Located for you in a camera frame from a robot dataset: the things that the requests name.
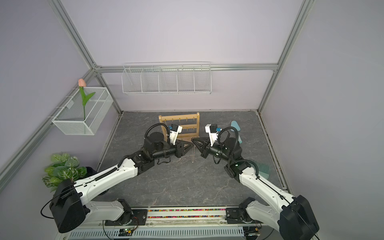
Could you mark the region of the small silver jewelry piece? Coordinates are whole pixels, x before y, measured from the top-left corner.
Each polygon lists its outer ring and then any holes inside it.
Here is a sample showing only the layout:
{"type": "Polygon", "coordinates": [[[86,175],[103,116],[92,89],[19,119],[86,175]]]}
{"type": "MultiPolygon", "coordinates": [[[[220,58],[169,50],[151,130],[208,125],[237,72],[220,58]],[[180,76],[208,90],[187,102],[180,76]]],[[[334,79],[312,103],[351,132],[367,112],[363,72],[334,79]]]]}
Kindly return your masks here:
{"type": "Polygon", "coordinates": [[[192,150],[192,163],[194,163],[195,161],[195,146],[193,146],[193,150],[192,150]]]}

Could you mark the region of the wooden jewelry display stand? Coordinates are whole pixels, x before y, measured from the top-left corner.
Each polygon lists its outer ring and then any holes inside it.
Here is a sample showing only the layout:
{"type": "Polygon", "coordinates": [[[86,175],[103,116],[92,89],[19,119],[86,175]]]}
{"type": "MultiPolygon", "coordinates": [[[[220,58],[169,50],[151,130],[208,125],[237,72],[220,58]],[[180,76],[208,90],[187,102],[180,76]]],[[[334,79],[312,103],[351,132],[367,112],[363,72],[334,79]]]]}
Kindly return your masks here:
{"type": "Polygon", "coordinates": [[[159,122],[167,126],[172,124],[181,126],[182,131],[178,134],[178,140],[191,142],[193,138],[200,136],[200,113],[173,116],[160,115],[159,122]]]}

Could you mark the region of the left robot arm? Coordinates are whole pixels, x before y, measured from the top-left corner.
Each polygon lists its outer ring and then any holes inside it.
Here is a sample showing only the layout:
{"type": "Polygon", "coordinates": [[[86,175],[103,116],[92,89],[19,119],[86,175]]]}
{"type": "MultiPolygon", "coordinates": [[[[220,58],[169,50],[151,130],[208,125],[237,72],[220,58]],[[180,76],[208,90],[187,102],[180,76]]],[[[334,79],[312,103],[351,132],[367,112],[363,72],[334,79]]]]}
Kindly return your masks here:
{"type": "Polygon", "coordinates": [[[94,198],[113,186],[146,172],[160,159],[168,164],[171,157],[181,158],[193,148],[191,142],[178,140],[182,127],[162,125],[167,133],[147,130],[144,144],[136,152],[122,157],[118,164],[100,173],[75,182],[65,180],[59,184],[49,203],[59,233],[68,233],[83,223],[107,221],[117,225],[138,225],[132,208],[123,200],[95,202],[94,198]]]}

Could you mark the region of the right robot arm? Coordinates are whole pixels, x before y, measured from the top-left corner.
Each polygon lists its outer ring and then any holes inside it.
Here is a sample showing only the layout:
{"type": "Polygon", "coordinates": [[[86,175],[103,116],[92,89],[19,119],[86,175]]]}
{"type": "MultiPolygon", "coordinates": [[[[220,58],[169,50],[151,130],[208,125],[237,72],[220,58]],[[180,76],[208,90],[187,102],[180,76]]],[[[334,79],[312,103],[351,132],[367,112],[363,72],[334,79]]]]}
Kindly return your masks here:
{"type": "Polygon", "coordinates": [[[226,161],[225,171],[230,178],[252,190],[265,201],[248,198],[241,209],[251,220],[268,225],[280,233],[284,240],[311,240],[320,229],[309,201],[289,194],[261,176],[258,165],[242,157],[239,133],[234,127],[219,129],[206,126],[208,137],[192,138],[203,158],[212,156],[216,164],[226,161]]]}

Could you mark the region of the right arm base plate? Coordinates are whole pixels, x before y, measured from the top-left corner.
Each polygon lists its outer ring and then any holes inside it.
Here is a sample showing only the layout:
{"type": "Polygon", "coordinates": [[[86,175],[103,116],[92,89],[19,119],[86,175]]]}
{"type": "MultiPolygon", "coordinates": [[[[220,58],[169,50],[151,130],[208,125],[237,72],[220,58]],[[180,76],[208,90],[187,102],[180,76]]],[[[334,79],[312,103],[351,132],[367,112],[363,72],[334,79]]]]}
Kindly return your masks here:
{"type": "Polygon", "coordinates": [[[245,209],[236,207],[236,208],[226,208],[226,218],[228,224],[258,224],[260,221],[253,220],[248,215],[245,209]]]}

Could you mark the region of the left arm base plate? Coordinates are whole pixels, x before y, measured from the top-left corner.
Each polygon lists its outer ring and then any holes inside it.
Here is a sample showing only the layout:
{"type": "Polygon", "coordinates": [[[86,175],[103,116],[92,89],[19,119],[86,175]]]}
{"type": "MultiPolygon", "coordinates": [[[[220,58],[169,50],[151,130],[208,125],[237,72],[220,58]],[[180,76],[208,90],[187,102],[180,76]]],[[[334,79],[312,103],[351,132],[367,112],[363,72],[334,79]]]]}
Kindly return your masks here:
{"type": "Polygon", "coordinates": [[[148,215],[147,209],[125,211],[117,220],[105,221],[105,226],[144,226],[148,215]]]}

